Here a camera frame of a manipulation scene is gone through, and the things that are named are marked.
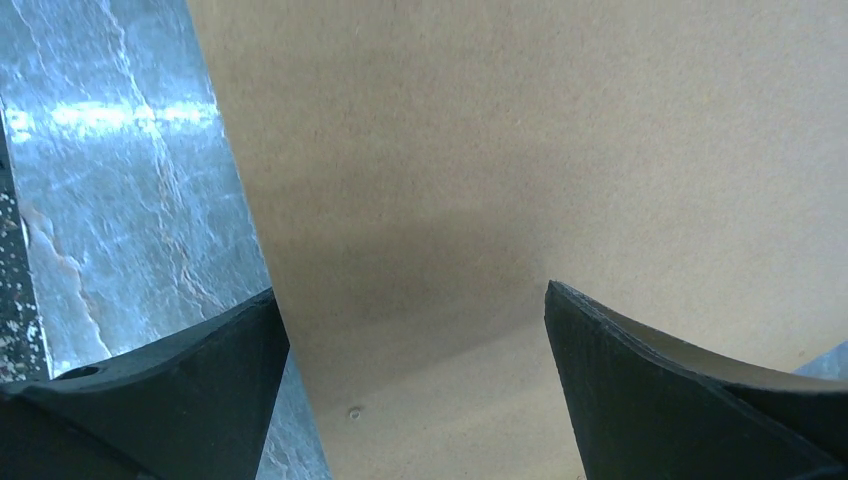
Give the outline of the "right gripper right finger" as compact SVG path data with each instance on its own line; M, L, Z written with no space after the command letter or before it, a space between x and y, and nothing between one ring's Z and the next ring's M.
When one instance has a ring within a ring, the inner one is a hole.
M748 364L552 281L544 323L590 479L843 479L847 385Z

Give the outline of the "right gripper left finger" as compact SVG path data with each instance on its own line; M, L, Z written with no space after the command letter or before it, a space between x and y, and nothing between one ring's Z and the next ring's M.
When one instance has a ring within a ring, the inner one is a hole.
M5 479L252 479L289 352L271 290L49 381L1 387Z

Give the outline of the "brown backing board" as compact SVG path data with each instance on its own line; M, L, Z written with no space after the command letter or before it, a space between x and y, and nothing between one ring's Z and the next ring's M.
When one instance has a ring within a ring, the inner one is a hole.
M846 339L845 2L189 9L334 478L581 478L550 280L776 370Z

